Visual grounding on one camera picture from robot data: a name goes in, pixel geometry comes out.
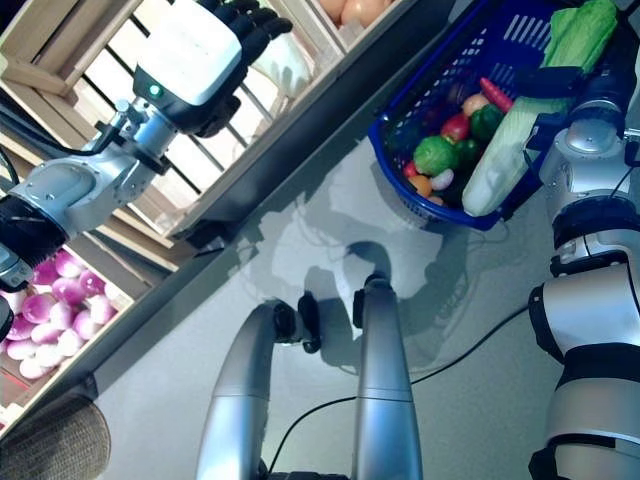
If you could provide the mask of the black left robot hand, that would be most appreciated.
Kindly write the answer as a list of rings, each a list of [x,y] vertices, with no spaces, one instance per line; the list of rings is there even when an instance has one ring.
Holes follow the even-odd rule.
[[[245,80],[248,68],[266,50],[269,43],[289,33],[292,22],[280,17],[274,10],[261,7],[258,1],[198,1],[215,15],[237,37],[241,51],[237,65],[204,104],[205,122],[195,131],[201,138],[216,135],[239,110],[241,101],[235,91]]]

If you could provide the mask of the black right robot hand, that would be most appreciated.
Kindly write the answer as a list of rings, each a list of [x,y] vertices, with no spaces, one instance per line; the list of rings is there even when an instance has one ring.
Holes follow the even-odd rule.
[[[579,103],[606,100],[627,107],[635,88],[635,60],[619,48],[606,49],[588,73],[578,66],[520,69],[516,72],[516,92],[539,99],[575,97]]]

